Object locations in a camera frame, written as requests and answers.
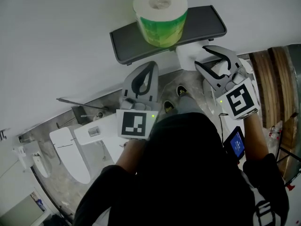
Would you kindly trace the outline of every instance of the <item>wall shelf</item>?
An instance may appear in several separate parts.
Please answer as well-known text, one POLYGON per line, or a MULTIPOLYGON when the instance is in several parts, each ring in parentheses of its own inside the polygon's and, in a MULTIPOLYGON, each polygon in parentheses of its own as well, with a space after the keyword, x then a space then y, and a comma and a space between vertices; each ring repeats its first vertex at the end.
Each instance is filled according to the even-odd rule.
POLYGON ((225 24, 211 5, 188 9, 182 37, 169 48, 158 48, 146 42, 137 23, 114 30, 110 33, 110 37, 117 61, 122 65, 130 65, 148 56, 174 50, 179 45, 200 40, 213 40, 226 33, 225 24))

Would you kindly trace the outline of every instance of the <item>flush button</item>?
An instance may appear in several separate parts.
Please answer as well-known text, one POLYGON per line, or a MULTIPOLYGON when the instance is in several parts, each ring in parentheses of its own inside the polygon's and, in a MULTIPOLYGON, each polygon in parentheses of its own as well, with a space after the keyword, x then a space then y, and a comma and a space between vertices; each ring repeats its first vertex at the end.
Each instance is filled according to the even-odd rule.
POLYGON ((96 127, 89 129, 88 133, 89 133, 90 137, 94 137, 94 136, 100 135, 100 130, 99 130, 98 126, 96 126, 96 127))

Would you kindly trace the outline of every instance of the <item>black and yellow shoe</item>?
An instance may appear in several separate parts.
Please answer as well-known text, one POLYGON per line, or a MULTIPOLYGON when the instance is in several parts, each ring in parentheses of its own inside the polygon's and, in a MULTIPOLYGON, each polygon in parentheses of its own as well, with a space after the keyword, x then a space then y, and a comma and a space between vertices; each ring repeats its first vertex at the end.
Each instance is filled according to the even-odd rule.
POLYGON ((174 109, 173 103, 171 103, 170 101, 166 100, 166 101, 164 102, 164 110, 165 110, 165 113, 170 112, 172 109, 174 109))
POLYGON ((176 92, 178 97, 180 97, 181 94, 187 93, 187 89, 183 85, 178 85, 176 92))

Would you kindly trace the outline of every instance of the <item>concrete floor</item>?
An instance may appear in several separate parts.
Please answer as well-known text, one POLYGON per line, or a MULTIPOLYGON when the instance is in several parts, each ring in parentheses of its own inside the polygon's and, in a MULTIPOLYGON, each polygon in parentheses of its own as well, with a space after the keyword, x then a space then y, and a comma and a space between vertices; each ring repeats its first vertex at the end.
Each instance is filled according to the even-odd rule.
MULTIPOLYGON (((218 116, 210 116, 210 111, 206 105, 205 96, 203 93, 203 87, 202 87, 202 81, 203 77, 200 73, 195 71, 177 71, 174 73, 162 75, 159 77, 159 101, 164 102, 165 100, 170 100, 174 103, 175 106, 177 106, 178 103, 178 97, 175 93, 175 88, 178 84, 184 85, 189 93, 192 95, 192 97, 195 98, 198 105, 201 107, 201 109, 209 116, 209 119, 215 124, 219 134, 221 134, 221 125, 219 122, 218 116)), ((105 114, 111 114, 113 113, 118 107, 118 99, 121 94, 120 91, 116 91, 112 94, 106 95, 102 98, 99 98, 97 100, 94 100, 88 105, 95 105, 95 106, 107 106, 112 111, 107 112, 105 114)), ((97 109, 90 109, 85 107, 85 111, 87 114, 96 114, 99 110, 97 109)), ((30 138, 37 140, 39 143, 39 146, 42 150, 42 152, 46 155, 46 157, 49 159, 49 161, 52 164, 52 174, 49 178, 44 178, 36 169, 37 176, 41 180, 43 186, 49 193, 49 195, 52 197, 52 199, 55 201, 55 203, 58 206, 61 206, 64 212, 67 215, 71 215, 71 218, 75 214, 76 208, 88 190, 88 188, 91 186, 91 184, 94 182, 95 178, 92 179, 92 181, 87 184, 81 184, 77 182, 67 171, 67 169, 64 167, 64 165, 60 162, 60 159, 58 158, 56 151, 51 143, 49 133, 57 130, 56 123, 59 125, 64 124, 66 121, 72 119, 74 117, 73 111, 68 111, 64 114, 61 114, 42 125, 39 125, 38 127, 32 129, 31 131, 27 132, 22 136, 22 138, 30 138)), ((74 120, 71 123, 67 124, 74 125, 77 121, 74 120)), ((264 133, 269 145, 270 152, 274 153, 276 152, 277 148, 277 141, 274 139, 271 139, 268 134, 269 131, 264 129, 264 133)), ((113 164, 113 161, 111 160, 111 157, 108 153, 108 151, 105 149, 105 151, 102 151, 102 148, 99 149, 99 158, 100 158, 100 169, 98 171, 98 175, 101 172, 101 169, 107 165, 113 164), (103 153, 106 156, 106 161, 102 162, 103 153)), ((240 167, 242 167, 244 162, 244 159, 242 159, 240 167)))

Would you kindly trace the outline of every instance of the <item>black cable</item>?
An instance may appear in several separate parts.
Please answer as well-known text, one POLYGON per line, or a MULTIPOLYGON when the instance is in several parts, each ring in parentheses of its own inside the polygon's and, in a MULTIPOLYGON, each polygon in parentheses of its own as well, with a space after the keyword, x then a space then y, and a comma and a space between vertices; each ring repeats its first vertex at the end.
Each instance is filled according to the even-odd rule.
MULTIPOLYGON (((221 122, 221 129, 222 129, 222 119, 221 119, 221 116, 226 116, 228 115, 227 113, 220 113, 218 115, 218 117, 220 118, 220 122, 221 122)), ((223 131, 222 131, 222 145, 224 144, 224 135, 223 135, 223 131)))

